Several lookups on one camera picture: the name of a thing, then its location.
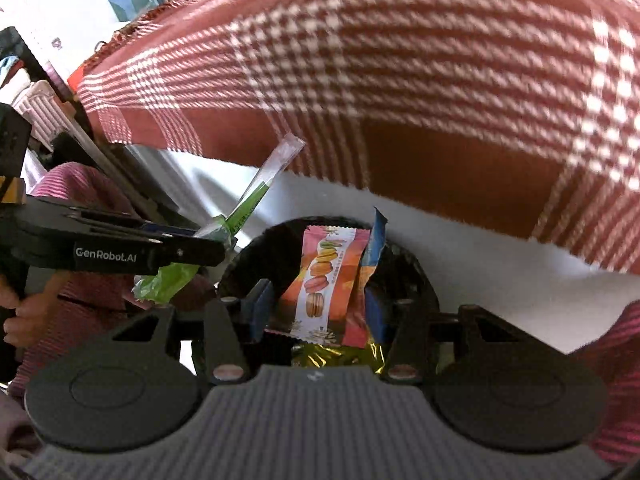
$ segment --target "screw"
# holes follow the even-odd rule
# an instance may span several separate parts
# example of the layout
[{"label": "screw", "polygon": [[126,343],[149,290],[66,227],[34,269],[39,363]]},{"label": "screw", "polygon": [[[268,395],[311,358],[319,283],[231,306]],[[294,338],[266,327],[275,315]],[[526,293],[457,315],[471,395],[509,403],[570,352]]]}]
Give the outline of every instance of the screw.
[{"label": "screw", "polygon": [[220,365],[213,370],[213,376],[219,381],[238,381],[243,375],[244,370],[238,365]]},{"label": "screw", "polygon": [[386,374],[395,381],[410,381],[418,376],[418,370],[411,365],[394,365]]}]

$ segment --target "orange snack package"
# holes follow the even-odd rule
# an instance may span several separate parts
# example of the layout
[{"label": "orange snack package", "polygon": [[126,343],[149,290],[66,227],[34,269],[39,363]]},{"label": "orange snack package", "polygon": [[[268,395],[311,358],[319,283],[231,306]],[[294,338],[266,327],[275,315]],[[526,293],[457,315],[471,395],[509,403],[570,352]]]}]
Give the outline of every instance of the orange snack package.
[{"label": "orange snack package", "polygon": [[369,230],[309,226],[300,273],[282,295],[267,330],[311,343],[339,345]]}]

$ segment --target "gold foil wrapper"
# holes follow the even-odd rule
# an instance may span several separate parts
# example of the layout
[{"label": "gold foil wrapper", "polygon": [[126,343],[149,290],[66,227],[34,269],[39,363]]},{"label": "gold foil wrapper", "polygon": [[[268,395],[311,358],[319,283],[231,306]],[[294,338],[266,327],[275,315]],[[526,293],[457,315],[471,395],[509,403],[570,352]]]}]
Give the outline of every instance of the gold foil wrapper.
[{"label": "gold foil wrapper", "polygon": [[379,374],[385,366],[385,357],[382,354],[382,347],[375,344],[373,340],[370,340],[364,348],[304,343],[293,347],[291,365],[301,368],[365,365]]}]

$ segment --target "clear plastic wrapper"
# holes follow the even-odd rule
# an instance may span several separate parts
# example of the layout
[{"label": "clear plastic wrapper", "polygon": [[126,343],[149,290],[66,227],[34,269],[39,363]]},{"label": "clear plastic wrapper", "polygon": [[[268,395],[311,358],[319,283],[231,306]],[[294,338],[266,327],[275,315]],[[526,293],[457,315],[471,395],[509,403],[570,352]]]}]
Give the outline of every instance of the clear plastic wrapper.
[{"label": "clear plastic wrapper", "polygon": [[[194,236],[220,241],[226,250],[233,248],[236,244],[236,234],[254,212],[273,180],[304,146],[303,140],[292,134],[287,134],[258,170],[232,213],[226,219],[222,215],[216,216]],[[133,294],[139,300],[167,304],[193,279],[198,268],[197,265],[170,264],[161,267],[155,276],[136,276]]]}]

